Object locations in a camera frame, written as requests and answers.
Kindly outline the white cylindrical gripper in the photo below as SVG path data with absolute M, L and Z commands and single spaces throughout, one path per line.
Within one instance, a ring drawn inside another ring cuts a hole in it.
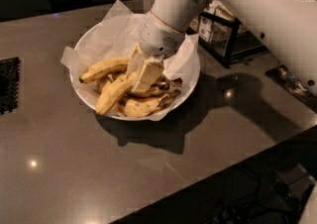
M 134 93 L 144 93 L 161 77 L 164 66 L 149 56 L 174 56 L 185 40 L 191 21 L 207 6 L 209 0 L 155 0 L 140 30 L 139 44 L 130 56 L 127 73 L 136 72 Z

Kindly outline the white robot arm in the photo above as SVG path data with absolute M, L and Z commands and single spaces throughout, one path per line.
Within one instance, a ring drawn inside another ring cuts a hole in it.
M 317 94 L 316 0 L 220 0 L 238 20 Z M 137 74 L 135 91 L 146 91 L 162 74 L 162 61 L 174 56 L 185 31 L 209 0 L 155 0 L 141 25 L 128 65 Z

